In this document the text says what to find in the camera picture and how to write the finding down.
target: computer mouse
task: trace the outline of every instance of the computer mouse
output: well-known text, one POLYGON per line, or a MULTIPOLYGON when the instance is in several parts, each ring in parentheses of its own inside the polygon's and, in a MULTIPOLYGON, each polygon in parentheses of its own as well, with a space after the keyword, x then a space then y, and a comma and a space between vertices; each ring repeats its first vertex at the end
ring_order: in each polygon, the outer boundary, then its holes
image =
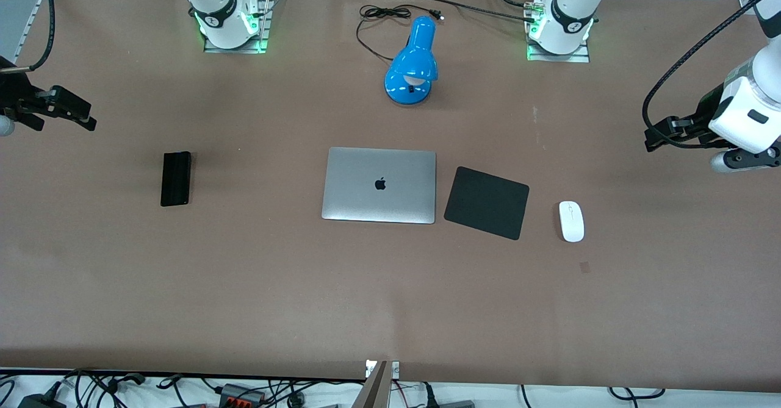
POLYGON ((561 221, 561 235, 567 242, 580 242, 586 235, 583 225, 583 211, 575 201, 564 201, 558 204, 558 218, 561 221))

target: silver laptop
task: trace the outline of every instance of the silver laptop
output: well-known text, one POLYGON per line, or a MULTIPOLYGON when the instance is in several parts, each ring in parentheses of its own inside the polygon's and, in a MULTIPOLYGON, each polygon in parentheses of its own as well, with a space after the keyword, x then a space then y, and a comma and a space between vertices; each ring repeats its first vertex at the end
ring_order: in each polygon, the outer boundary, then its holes
POLYGON ((323 219, 433 224, 437 154, 332 147, 323 219))

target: blue desk lamp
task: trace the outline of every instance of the blue desk lamp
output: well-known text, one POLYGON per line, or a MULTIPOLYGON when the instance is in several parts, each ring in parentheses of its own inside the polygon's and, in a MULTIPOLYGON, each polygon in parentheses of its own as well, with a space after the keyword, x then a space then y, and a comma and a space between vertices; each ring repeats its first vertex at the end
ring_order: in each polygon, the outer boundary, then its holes
POLYGON ((394 102, 414 105, 429 96, 432 81, 437 80, 437 60, 431 47, 437 24, 429 16, 412 22, 407 46, 396 55, 385 74, 385 92, 394 102))

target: table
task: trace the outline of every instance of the table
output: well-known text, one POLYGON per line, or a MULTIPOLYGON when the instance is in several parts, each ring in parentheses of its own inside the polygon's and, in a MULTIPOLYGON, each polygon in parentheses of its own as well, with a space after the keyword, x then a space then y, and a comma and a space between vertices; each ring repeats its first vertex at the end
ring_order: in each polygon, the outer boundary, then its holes
MULTIPOLYGON (((736 0, 605 0, 589 64, 528 62, 517 22, 426 0, 287 0, 255 56, 201 53, 186 0, 56 4, 31 80, 85 97, 98 129, 0 141, 4 365, 360 378, 388 358, 408 381, 781 388, 778 172, 642 146, 648 89, 736 0), (360 5, 402 2, 447 17, 415 107, 355 41, 360 5), (436 151, 437 222, 322 220, 332 146, 436 151), (196 155, 192 203, 161 208, 176 150, 196 155), (457 166, 530 186, 518 242, 442 219, 457 166), (568 199, 577 244, 558 232, 568 199)), ((407 35, 362 33, 388 55, 407 35)), ((689 114, 763 43, 737 21, 653 119, 689 114)))

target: mouse pad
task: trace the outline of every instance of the mouse pad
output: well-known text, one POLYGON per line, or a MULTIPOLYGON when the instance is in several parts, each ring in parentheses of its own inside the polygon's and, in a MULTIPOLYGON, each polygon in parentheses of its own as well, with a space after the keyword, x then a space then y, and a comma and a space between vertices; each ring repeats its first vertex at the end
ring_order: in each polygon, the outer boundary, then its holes
POLYGON ((458 167, 444 218, 493 235, 518 240, 528 198, 527 185, 458 167))

